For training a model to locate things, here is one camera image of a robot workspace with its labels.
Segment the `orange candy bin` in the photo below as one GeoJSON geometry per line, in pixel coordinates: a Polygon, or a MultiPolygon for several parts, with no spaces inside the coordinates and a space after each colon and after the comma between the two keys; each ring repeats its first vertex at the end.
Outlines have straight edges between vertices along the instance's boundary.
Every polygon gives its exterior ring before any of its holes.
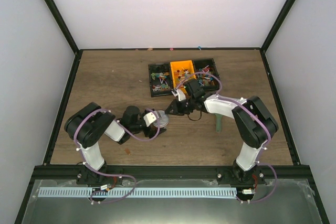
{"type": "Polygon", "coordinates": [[[187,76],[195,72],[192,60],[170,62],[173,88],[176,88],[187,76]]]}

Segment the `clear plastic cup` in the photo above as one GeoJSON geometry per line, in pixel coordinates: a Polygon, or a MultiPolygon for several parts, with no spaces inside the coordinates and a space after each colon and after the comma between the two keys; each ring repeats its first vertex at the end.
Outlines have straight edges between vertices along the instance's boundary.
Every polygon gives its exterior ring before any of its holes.
{"type": "Polygon", "coordinates": [[[167,125],[165,125],[165,126],[154,125],[153,127],[159,128],[160,130],[166,130],[167,129],[167,125]]]}

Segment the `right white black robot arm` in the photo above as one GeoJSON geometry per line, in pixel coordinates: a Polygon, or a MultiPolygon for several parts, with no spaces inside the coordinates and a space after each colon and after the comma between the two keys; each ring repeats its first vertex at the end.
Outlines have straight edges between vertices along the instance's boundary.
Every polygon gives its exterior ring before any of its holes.
{"type": "Polygon", "coordinates": [[[187,94],[179,89],[172,91],[175,99],[165,113],[183,116],[197,110],[234,119],[243,145],[233,163],[233,177],[238,183],[248,182],[258,163],[261,150],[279,129],[275,118],[257,96],[249,99],[223,97],[205,92],[195,79],[186,82],[185,90],[187,94]]]}

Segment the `white round cup lid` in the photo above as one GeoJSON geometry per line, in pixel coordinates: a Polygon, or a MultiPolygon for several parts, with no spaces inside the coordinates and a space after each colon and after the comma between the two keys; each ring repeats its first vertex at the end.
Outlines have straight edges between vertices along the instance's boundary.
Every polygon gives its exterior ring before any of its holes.
{"type": "Polygon", "coordinates": [[[169,124],[169,116],[165,114],[163,110],[154,111],[158,114],[159,120],[153,123],[153,125],[165,126],[169,124]]]}

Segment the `green plastic scoop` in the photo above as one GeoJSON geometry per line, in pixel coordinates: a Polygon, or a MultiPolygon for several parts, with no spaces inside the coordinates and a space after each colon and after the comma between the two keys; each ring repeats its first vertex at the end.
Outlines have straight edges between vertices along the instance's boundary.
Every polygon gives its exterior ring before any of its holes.
{"type": "Polygon", "coordinates": [[[222,131],[222,118],[223,118],[223,116],[221,114],[215,113],[215,117],[216,117],[216,128],[215,128],[215,131],[217,133],[220,133],[222,131]]]}

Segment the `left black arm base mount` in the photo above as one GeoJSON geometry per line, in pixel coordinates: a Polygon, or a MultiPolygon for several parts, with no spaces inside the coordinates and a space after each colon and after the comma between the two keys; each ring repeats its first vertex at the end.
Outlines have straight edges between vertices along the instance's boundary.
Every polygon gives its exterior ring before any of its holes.
{"type": "Polygon", "coordinates": [[[107,177],[99,175],[84,167],[79,170],[76,182],[78,185],[101,186],[105,184],[121,185],[122,180],[123,179],[119,177],[107,177]]]}

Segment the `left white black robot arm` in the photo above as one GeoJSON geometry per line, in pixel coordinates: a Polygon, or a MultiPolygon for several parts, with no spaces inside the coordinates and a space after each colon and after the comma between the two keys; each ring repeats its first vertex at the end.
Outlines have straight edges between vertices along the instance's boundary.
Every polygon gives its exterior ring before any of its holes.
{"type": "Polygon", "coordinates": [[[72,115],[64,129],[74,141],[76,151],[81,153],[83,163],[91,167],[89,178],[95,184],[102,184],[107,178],[107,170],[103,168],[106,162],[98,143],[103,135],[121,145],[142,132],[146,142],[165,132],[168,123],[169,117],[163,110],[142,113],[137,106],[131,105],[117,119],[111,111],[91,102],[72,115]]]}

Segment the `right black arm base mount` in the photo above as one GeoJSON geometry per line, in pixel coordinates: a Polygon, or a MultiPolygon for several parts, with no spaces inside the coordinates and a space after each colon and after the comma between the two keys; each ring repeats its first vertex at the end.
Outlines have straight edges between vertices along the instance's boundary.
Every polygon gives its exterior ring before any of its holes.
{"type": "Polygon", "coordinates": [[[249,171],[243,171],[239,166],[220,166],[216,169],[217,182],[221,185],[252,186],[255,183],[253,175],[259,176],[261,169],[257,166],[249,171]]]}

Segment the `black candy bin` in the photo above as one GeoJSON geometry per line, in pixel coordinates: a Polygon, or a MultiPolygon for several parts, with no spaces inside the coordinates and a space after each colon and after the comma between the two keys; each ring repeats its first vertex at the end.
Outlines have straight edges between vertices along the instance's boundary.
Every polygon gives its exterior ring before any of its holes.
{"type": "Polygon", "coordinates": [[[148,65],[151,97],[172,95],[173,81],[170,64],[156,63],[148,65]]]}
{"type": "Polygon", "coordinates": [[[196,78],[205,91],[216,91],[219,89],[219,74],[213,58],[193,60],[195,72],[201,72],[196,78]]]}

